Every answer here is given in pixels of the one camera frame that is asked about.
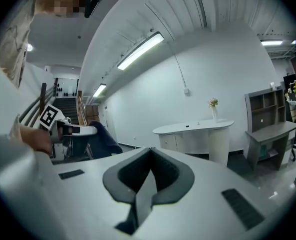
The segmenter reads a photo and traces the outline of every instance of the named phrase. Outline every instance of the gray shelf unit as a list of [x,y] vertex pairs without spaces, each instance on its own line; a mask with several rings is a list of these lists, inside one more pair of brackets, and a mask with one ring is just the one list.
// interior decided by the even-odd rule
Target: gray shelf unit
[[283,90],[266,89],[245,94],[250,147],[248,162],[255,170],[260,160],[262,145],[272,144],[278,155],[270,158],[276,168],[281,167],[282,159],[287,150],[286,143],[289,132],[296,128],[296,124],[286,121],[285,98]]

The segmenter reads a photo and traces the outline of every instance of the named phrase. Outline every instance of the small black object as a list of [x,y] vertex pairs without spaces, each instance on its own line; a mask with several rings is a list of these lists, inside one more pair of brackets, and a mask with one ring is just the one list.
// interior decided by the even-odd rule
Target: small black object
[[84,171],[82,171],[82,170],[73,170],[73,171],[69,171],[69,172],[59,173],[58,175],[62,180],[65,180],[65,179],[75,177],[75,176],[78,176],[78,175],[81,175],[81,174],[84,174]]
[[264,220],[264,217],[236,189],[227,189],[222,195],[248,230]]

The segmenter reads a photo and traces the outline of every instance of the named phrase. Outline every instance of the office chair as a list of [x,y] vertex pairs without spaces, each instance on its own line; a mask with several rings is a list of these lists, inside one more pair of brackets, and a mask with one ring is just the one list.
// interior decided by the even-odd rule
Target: office chair
[[[287,102],[287,99],[285,98],[286,100],[286,118],[287,118],[287,121],[289,122],[293,122],[292,120],[292,115],[291,115],[291,110],[290,110],[290,105],[289,103]],[[294,150],[293,149],[296,149],[296,145],[293,145],[293,148],[292,148],[292,154],[293,154],[293,161],[296,160],[296,154],[294,153]]]

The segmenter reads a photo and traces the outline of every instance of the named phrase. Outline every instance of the white reception desk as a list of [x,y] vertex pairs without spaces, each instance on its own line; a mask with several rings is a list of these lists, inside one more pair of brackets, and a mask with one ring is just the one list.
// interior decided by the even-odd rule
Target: white reception desk
[[163,149],[186,152],[183,133],[188,131],[208,131],[209,160],[227,166],[229,154],[229,126],[232,120],[219,119],[199,120],[165,125],[153,130],[159,135],[160,146]]

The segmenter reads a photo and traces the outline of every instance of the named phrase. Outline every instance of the fluorescent light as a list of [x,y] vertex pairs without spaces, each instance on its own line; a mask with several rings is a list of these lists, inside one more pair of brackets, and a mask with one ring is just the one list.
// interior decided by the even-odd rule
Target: fluorescent light
[[106,86],[107,86],[106,84],[101,84],[93,96],[98,97],[100,95],[100,93],[103,91],[103,89],[106,88]]
[[263,46],[279,46],[283,41],[262,41]]
[[32,51],[32,49],[33,49],[32,45],[28,43],[27,44],[27,51],[30,52],[30,51]]
[[125,70],[131,63],[138,59],[141,55],[151,49],[153,46],[156,46],[158,43],[164,40],[160,32],[154,33],[143,43],[141,43],[135,50],[133,50],[119,65],[118,69]]

